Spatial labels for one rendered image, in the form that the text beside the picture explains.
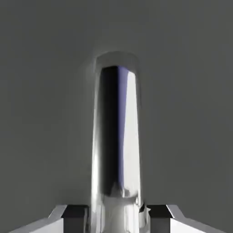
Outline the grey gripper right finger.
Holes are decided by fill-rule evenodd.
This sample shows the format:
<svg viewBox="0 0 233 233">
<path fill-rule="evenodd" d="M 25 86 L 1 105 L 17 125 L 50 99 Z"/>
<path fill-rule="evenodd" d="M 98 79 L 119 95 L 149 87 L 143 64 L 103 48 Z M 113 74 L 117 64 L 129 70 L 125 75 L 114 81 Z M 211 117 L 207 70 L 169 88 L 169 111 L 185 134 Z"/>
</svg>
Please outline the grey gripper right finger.
<svg viewBox="0 0 233 233">
<path fill-rule="evenodd" d="M 146 233 L 224 233 L 224 231 L 187 218 L 177 205 L 143 203 L 139 213 L 145 218 Z"/>
</svg>

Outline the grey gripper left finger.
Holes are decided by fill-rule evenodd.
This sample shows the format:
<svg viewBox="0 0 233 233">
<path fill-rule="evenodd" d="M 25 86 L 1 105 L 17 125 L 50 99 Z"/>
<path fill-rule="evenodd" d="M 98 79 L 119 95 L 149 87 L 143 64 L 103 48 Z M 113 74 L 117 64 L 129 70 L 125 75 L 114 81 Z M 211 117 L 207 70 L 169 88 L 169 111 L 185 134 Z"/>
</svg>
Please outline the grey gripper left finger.
<svg viewBox="0 0 233 233">
<path fill-rule="evenodd" d="M 8 233 L 89 233 L 89 206 L 57 205 L 46 218 Z"/>
</svg>

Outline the grey painted drawer front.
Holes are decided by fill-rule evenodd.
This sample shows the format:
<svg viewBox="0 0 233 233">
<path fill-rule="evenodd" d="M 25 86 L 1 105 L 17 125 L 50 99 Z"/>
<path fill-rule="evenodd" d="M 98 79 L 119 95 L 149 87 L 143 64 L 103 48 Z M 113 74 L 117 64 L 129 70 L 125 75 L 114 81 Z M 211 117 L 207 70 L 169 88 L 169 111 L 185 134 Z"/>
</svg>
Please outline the grey painted drawer front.
<svg viewBox="0 0 233 233">
<path fill-rule="evenodd" d="M 233 233 L 233 0 L 0 0 L 0 233 L 89 203 L 110 50 L 139 64 L 146 202 Z"/>
</svg>

